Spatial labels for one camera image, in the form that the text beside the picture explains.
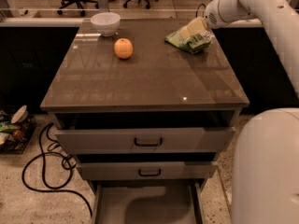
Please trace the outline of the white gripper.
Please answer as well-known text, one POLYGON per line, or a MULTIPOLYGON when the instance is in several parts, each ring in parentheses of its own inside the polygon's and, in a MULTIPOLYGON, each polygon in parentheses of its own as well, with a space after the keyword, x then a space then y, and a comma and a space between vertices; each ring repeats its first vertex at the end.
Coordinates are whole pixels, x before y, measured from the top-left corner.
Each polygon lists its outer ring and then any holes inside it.
POLYGON ((204 18, 197 17, 186 26, 178 30, 178 35, 182 39, 187 39, 192 35, 203 33, 207 24, 212 29, 219 29, 235 21, 251 20, 254 16, 246 10, 239 0, 213 0, 204 11, 204 18))

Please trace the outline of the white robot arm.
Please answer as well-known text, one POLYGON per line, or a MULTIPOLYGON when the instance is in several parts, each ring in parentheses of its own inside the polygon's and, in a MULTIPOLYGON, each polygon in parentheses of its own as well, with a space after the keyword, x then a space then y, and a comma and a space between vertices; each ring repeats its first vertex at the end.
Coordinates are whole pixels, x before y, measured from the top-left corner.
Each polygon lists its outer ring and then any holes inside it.
MULTIPOLYGON (((258 19, 299 92, 299 14, 290 0, 213 0, 204 16, 213 29, 258 19)), ((270 109, 246 123, 232 181, 232 224, 299 224, 298 108, 270 109)))

